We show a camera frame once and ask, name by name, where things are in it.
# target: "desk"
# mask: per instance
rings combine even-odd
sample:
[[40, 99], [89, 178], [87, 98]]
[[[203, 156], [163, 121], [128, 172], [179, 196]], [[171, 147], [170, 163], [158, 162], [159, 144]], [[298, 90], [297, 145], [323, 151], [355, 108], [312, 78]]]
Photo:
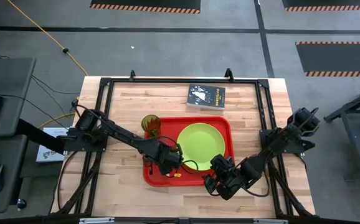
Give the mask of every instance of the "desk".
[[[0, 59], [0, 94], [26, 97], [35, 68], [34, 58]], [[0, 111], [0, 137], [16, 132], [24, 100], [4, 98]]]
[[26, 147], [26, 136], [0, 138], [0, 164], [4, 165], [4, 188], [0, 192], [0, 213], [18, 199], [19, 189], [16, 181]]
[[[101, 77], [85, 77], [79, 104], [94, 108]], [[277, 125], [284, 127], [292, 114], [284, 79], [269, 79]], [[255, 88], [248, 84], [211, 84], [226, 87], [225, 110], [212, 111], [186, 106], [188, 84], [185, 83], [116, 83], [109, 118], [118, 125], [143, 135], [141, 120], [148, 114], [159, 117], [223, 116], [231, 126], [235, 161], [258, 153], [260, 118]], [[78, 153], [68, 164], [61, 183], [62, 203], [72, 196], [82, 173], [85, 153]], [[284, 155], [288, 184], [305, 208], [314, 213], [305, 168], [298, 158]], [[141, 155], [135, 149], [110, 138], [103, 153], [93, 216], [113, 217], [274, 217], [271, 195], [258, 198], [240, 190], [225, 201], [210, 196], [204, 186], [152, 187], [142, 175]], [[258, 194], [267, 191], [264, 178], [251, 189]], [[86, 189], [83, 207], [88, 197]], [[279, 190], [280, 199], [283, 193]], [[57, 211], [54, 202], [52, 212]]]

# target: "green plate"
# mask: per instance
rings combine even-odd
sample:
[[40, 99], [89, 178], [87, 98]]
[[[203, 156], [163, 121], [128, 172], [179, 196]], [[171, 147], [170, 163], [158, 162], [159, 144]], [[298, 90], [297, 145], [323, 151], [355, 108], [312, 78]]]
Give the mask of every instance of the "green plate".
[[[178, 144], [182, 149], [184, 161], [194, 160], [199, 170], [211, 169], [211, 159], [218, 154], [224, 155], [225, 143], [221, 133], [206, 123], [190, 124], [184, 128], [179, 137]], [[193, 162], [185, 163], [196, 170]]]

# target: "concrete floor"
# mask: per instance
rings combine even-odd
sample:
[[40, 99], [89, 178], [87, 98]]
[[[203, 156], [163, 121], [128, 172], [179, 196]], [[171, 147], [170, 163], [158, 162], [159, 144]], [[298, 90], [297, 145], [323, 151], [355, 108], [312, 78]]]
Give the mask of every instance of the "concrete floor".
[[[129, 75], [133, 69], [137, 75], [221, 77], [230, 67], [237, 77], [268, 77], [265, 44], [262, 45], [258, 30], [249, 34], [236, 30], [259, 28], [254, 0], [202, 0], [199, 15], [89, 9], [90, 0], [14, 2], [41, 26], [220, 29], [194, 30], [195, 33], [52, 32], [90, 75]], [[266, 29], [305, 31], [267, 35], [274, 76], [286, 79], [294, 110], [319, 107], [317, 117], [322, 118], [360, 93], [360, 78], [304, 76], [295, 48], [296, 41], [360, 41], [360, 34], [313, 35], [314, 30], [360, 30], [360, 11], [286, 12], [280, 0], [260, 0], [260, 4]], [[0, 0], [0, 26], [32, 24]], [[82, 71], [41, 32], [0, 31], [0, 54], [35, 57], [34, 75], [52, 88], [67, 92], [81, 89]], [[69, 110], [76, 95], [54, 97]], [[62, 114], [33, 82], [27, 99], [52, 116]], [[22, 118], [34, 125], [48, 119], [28, 104]], [[72, 120], [61, 122], [70, 125]], [[316, 147], [306, 153], [306, 163], [316, 213], [325, 218], [360, 221], [360, 182], [347, 184], [343, 180], [343, 175], [354, 171], [356, 164], [342, 122], [322, 122], [310, 140]], [[27, 179], [21, 197], [28, 201], [28, 208], [21, 212], [10, 208], [0, 218], [47, 214], [56, 181], [56, 177]]]

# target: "red tray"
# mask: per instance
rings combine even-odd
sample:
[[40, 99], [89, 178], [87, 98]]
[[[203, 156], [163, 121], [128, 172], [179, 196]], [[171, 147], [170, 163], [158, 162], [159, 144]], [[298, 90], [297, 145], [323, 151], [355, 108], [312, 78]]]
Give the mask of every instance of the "red tray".
[[[231, 156], [234, 158], [234, 151], [232, 149], [231, 140], [231, 129], [230, 124], [224, 118], [220, 116], [209, 116], [209, 117], [183, 117], [183, 118], [160, 118], [161, 120], [161, 135], [169, 136], [177, 140], [180, 132], [190, 124], [194, 123], [206, 123], [215, 127], [223, 136], [225, 143], [224, 157]], [[168, 139], [161, 138], [161, 141], [169, 144], [170, 146], [174, 143]], [[188, 168], [186, 165], [183, 166], [189, 172], [193, 173], [195, 170]], [[143, 177], [144, 180], [151, 186], [154, 187], [167, 187], [167, 186], [190, 186], [190, 185], [204, 185], [202, 176], [212, 174], [213, 170], [199, 171], [198, 174], [192, 175], [184, 171], [183, 168], [177, 170], [180, 177], [172, 177], [176, 171], [170, 173], [170, 177], [161, 175], [157, 165], [152, 164], [152, 174], [150, 174], [151, 164], [144, 163], [143, 166]]]

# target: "yellow cable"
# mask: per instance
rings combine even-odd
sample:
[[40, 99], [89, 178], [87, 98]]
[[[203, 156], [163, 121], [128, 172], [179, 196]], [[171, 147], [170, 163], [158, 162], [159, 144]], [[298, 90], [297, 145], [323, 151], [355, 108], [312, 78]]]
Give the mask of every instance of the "yellow cable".
[[65, 118], [65, 117], [67, 117], [67, 116], [72, 116], [72, 115], [75, 115], [75, 113], [64, 114], [64, 115], [58, 116], [58, 117], [56, 117], [56, 118], [54, 118], [54, 119], [50, 119], [50, 120], [44, 122], [42, 125], [40, 125], [40, 126], [37, 127], [37, 128], [39, 128], [39, 129], [40, 129], [40, 128], [43, 128], [44, 126], [46, 126], [47, 124], [49, 124], [49, 123], [51, 123], [51, 122], [53, 122], [53, 121], [55, 121], [55, 120], [58, 120], [58, 119], [61, 119], [61, 118]]
[[[62, 46], [60, 44], [60, 42], [58, 42], [57, 40], [54, 39], [54, 37], [52, 37], [46, 30], [44, 30], [43, 28], [41, 28], [35, 21], [33, 21], [29, 16], [27, 16], [24, 12], [22, 12], [22, 10], [20, 10], [14, 3], [12, 3], [10, 0], [7, 0], [12, 6], [14, 6], [23, 16], [25, 16], [29, 21], [31, 21], [33, 24], [35, 24], [35, 26], [37, 26], [41, 31], [43, 31], [43, 33], [45, 33], [46, 35], [48, 35], [52, 40], [54, 40], [54, 42], [60, 46], [63, 49], [65, 49], [64, 46]], [[88, 73], [86, 72], [86, 70], [75, 60], [75, 58], [69, 53], [66, 52], [66, 54], [69, 55], [69, 57], [73, 60], [73, 62], [75, 62], [80, 69], [82, 69], [82, 71], [85, 73], [86, 76], [88, 76]]]

